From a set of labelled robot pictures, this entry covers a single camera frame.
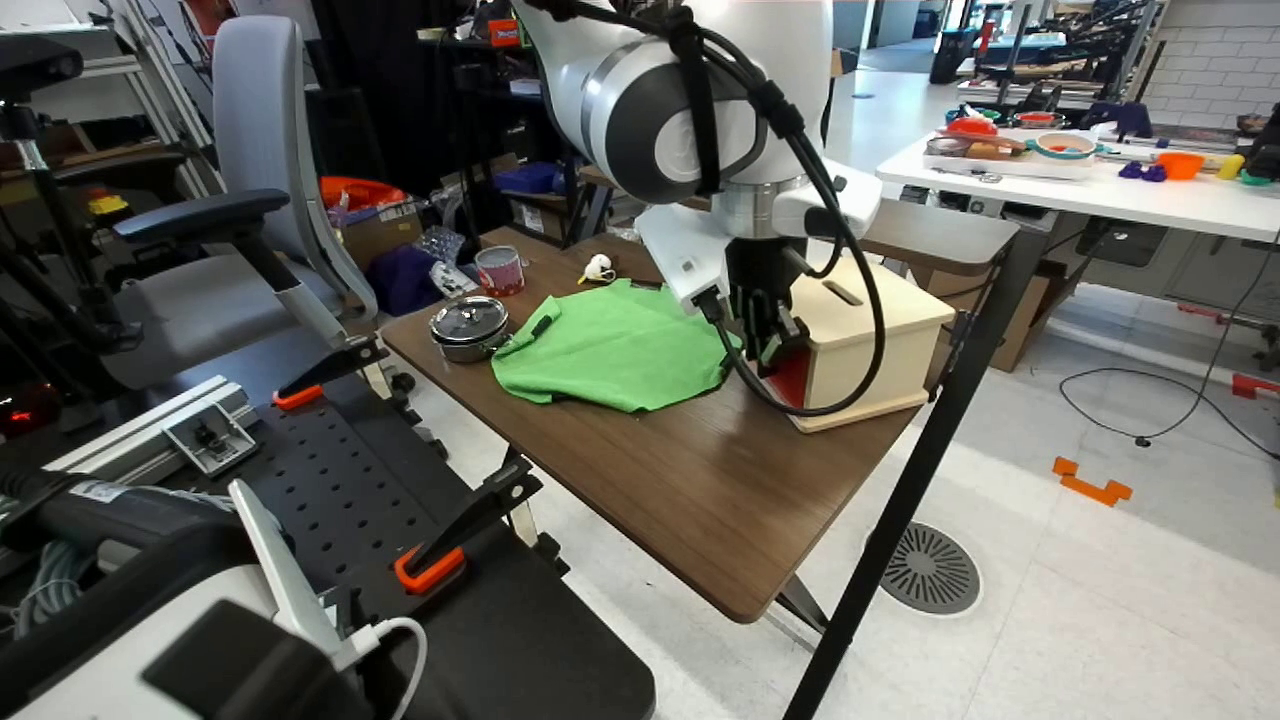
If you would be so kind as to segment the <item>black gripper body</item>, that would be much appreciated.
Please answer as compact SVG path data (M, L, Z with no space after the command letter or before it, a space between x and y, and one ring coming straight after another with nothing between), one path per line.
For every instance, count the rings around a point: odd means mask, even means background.
M753 312L780 312L792 306L792 286L805 271L805 245L796 237L730 242L722 261L730 312L749 322Z

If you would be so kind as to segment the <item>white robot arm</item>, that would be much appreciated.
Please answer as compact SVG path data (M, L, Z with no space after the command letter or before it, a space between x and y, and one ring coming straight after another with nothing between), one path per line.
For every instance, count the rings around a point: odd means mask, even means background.
M805 341L809 242L849 250L879 180L831 159L831 0L512 0L565 139L644 202L638 237L678 301L722 290L742 356Z

